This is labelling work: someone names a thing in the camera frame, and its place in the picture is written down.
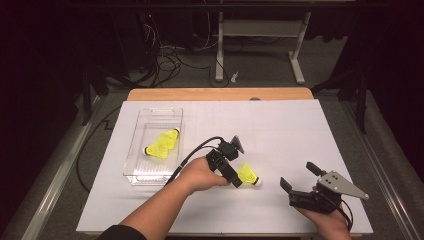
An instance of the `electrical cord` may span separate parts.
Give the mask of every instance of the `electrical cord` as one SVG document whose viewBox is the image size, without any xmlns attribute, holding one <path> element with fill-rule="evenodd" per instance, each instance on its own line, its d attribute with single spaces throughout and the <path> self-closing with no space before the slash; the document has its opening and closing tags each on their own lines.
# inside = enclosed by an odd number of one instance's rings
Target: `electrical cord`
<svg viewBox="0 0 424 240">
<path fill-rule="evenodd" d="M 203 143 L 201 143 L 199 146 L 197 146 L 193 151 L 191 151 L 191 153 L 189 153 L 187 155 L 187 157 L 180 163 L 180 165 L 177 167 L 177 169 L 175 169 L 174 173 L 172 173 L 171 177 L 168 179 L 168 181 L 165 183 L 165 186 L 168 185 L 169 183 L 171 183 L 172 181 L 174 181 L 174 179 L 177 177 L 177 175 L 181 172 L 181 170 L 183 169 L 183 167 L 187 164 L 188 160 L 193 156 L 193 154 L 195 154 L 197 151 L 199 151 L 200 149 L 204 148 L 205 144 L 213 141 L 213 140 L 220 140 L 221 142 L 225 142 L 225 140 L 222 137 L 211 137 L 208 140 L 204 141 Z"/>
<path fill-rule="evenodd" d="M 343 209 L 341 209 L 340 206 L 337 206 L 337 204 L 335 204 L 329 197 L 325 196 L 322 193 L 320 193 L 320 195 L 322 197 L 324 197 L 328 202 L 330 202 L 331 205 L 333 205 L 340 214 L 342 214 L 342 216 L 347 221 L 347 230 L 350 232 L 350 230 L 352 229 L 352 226 L 353 226 L 353 213 L 352 213 L 352 210 L 350 209 L 349 205 L 347 205 L 347 203 L 342 199 L 342 202 L 346 205 L 346 207 L 348 208 L 348 210 L 350 212 L 351 219 L 346 215 L 346 213 L 343 211 Z"/>
<path fill-rule="evenodd" d="M 84 188 L 84 190 L 88 193 L 90 193 L 91 189 L 89 187 L 87 187 L 87 185 L 85 185 L 84 181 L 82 180 L 81 177 L 81 173 L 80 173 L 80 169 L 79 169 L 79 165 L 80 165 L 80 159 L 81 159 L 81 153 L 84 151 L 85 147 L 87 146 L 87 143 L 90 141 L 91 137 L 94 135 L 94 133 L 96 132 L 96 130 L 100 127 L 100 125 L 102 123 L 106 123 L 104 130 L 113 130 L 113 127 L 109 127 L 109 121 L 107 120 L 108 117 L 110 117 L 115 111 L 117 111 L 118 109 L 120 109 L 121 106 L 113 109 L 110 113 L 108 113 L 97 125 L 96 127 L 94 127 L 93 131 L 90 133 L 90 135 L 86 138 L 86 140 L 84 141 L 84 144 L 82 145 L 78 156 L 77 156 L 77 162 L 76 162 L 76 172 L 77 172 L 77 177 L 78 177 L 78 181 L 81 184 L 81 186 Z"/>
</svg>

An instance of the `clear plastic container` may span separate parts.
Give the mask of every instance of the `clear plastic container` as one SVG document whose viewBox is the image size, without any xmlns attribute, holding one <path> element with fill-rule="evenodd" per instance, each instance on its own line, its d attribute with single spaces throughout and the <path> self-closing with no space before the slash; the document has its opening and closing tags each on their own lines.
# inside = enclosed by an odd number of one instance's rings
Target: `clear plastic container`
<svg viewBox="0 0 424 240">
<path fill-rule="evenodd" d="M 180 164 L 178 153 L 182 130 L 182 108 L 142 109 L 137 118 L 123 174 L 132 185 L 164 185 Z M 166 158 L 149 155 L 146 148 L 157 144 L 159 136 L 177 130 L 174 147 Z"/>
</svg>

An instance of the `white paper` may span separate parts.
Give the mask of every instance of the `white paper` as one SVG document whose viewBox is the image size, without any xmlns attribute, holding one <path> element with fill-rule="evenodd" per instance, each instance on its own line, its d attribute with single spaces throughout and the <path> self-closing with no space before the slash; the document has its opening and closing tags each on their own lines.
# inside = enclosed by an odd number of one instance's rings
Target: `white paper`
<svg viewBox="0 0 424 240">
<path fill-rule="evenodd" d="M 298 191 L 310 191 L 317 177 L 308 161 L 335 170 L 351 181 L 317 100 L 285 101 L 127 101 L 81 216 L 77 231 L 102 232 L 152 196 L 160 187 L 131 186 L 122 169 L 137 113 L 146 107 L 184 109 L 181 133 L 184 158 L 206 139 L 238 135 L 245 154 L 230 162 L 235 170 L 247 162 L 262 179 L 259 188 L 243 184 L 197 192 L 184 204 L 170 234 L 308 234 L 313 224 L 289 206 L 280 187 L 284 177 Z M 210 145 L 217 146 L 218 141 Z M 208 153 L 202 149 L 194 157 Z M 372 233 L 359 199 L 343 196 L 355 217 L 352 233 Z"/>
</svg>

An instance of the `black sleeve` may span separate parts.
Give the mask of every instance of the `black sleeve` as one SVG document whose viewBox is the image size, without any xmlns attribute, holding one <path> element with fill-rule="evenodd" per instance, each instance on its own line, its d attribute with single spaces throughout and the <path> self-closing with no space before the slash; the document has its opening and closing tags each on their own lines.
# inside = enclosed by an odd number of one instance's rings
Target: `black sleeve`
<svg viewBox="0 0 424 240">
<path fill-rule="evenodd" d="M 106 229 L 97 240 L 147 240 L 139 231 L 124 225 L 113 225 Z"/>
</svg>

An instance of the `human arm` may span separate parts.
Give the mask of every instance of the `human arm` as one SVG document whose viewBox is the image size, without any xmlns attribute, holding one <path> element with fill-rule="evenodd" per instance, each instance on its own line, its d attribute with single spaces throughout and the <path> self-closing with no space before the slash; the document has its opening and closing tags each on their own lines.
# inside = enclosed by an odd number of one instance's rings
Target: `human arm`
<svg viewBox="0 0 424 240">
<path fill-rule="evenodd" d="M 224 177 L 209 170 L 205 157 L 187 164 L 180 175 L 126 217 L 120 225 L 134 228 L 147 239 L 165 239 L 188 196 L 217 185 L 228 185 Z"/>
</svg>

